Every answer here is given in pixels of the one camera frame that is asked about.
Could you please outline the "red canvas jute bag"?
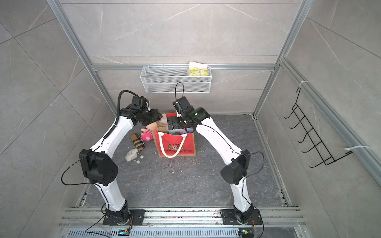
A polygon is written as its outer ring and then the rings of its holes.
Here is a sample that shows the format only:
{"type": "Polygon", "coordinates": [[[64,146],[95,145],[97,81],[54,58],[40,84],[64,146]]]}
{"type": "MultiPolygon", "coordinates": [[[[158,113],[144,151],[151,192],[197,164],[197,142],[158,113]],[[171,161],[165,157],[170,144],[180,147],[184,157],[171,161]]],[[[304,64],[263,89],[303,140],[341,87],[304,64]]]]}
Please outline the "red canvas jute bag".
{"type": "Polygon", "coordinates": [[[168,119],[177,117],[176,113],[163,114],[158,123],[165,126],[164,129],[156,129],[152,132],[153,140],[160,158],[174,158],[179,156],[195,156],[196,148],[193,133],[180,134],[184,130],[172,130],[169,128],[168,119]]]}

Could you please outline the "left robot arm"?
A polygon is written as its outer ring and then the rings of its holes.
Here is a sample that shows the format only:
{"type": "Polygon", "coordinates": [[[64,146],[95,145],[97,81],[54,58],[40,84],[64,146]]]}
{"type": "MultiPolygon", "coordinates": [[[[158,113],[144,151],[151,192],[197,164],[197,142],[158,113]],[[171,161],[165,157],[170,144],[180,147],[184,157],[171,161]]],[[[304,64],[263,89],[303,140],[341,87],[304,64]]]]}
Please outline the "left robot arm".
{"type": "Polygon", "coordinates": [[[117,115],[109,130],[90,149],[79,153],[84,177],[89,184],[95,185],[104,199],[105,225],[131,224],[133,220],[117,183],[119,169],[113,161],[117,147],[136,124],[147,126],[162,119],[157,109],[150,108],[148,99],[132,91],[129,93],[133,96],[132,102],[126,108],[117,103],[117,115]]]}

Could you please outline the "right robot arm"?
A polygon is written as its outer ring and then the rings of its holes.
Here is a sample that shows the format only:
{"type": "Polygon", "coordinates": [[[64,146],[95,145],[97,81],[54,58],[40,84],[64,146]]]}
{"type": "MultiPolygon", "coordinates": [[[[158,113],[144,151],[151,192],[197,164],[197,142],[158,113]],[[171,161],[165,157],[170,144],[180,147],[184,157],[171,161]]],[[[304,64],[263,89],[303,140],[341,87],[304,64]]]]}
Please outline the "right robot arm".
{"type": "Polygon", "coordinates": [[[173,125],[185,130],[192,128],[202,135],[223,159],[225,167],[220,173],[232,189],[234,219],[240,224],[253,222],[252,216],[256,208],[250,200],[247,188],[247,178],[250,176],[247,169],[252,155],[260,154],[264,157],[264,154],[260,151],[251,153],[241,150],[218,128],[204,108],[195,109],[185,96],[176,97],[173,106],[177,113],[173,125]]]}

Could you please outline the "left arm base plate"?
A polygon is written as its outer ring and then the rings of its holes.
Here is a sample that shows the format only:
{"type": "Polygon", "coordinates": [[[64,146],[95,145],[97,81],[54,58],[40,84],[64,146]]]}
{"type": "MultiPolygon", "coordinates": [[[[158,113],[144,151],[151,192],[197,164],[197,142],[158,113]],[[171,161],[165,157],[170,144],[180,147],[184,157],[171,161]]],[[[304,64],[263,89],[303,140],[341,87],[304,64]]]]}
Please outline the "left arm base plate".
{"type": "Polygon", "coordinates": [[[107,210],[102,224],[111,226],[127,226],[132,224],[133,226],[140,226],[143,224],[145,212],[146,210],[144,209],[127,209],[118,212],[107,210]]]}

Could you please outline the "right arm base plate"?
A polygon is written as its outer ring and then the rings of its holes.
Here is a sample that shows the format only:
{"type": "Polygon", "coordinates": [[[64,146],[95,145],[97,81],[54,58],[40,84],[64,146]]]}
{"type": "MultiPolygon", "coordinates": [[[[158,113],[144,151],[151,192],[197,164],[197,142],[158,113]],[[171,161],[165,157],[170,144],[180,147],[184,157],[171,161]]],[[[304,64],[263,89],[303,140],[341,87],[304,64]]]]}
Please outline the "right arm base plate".
{"type": "Polygon", "coordinates": [[[260,211],[250,208],[246,212],[238,209],[222,209],[220,215],[224,225],[262,225],[263,220],[260,211]]]}

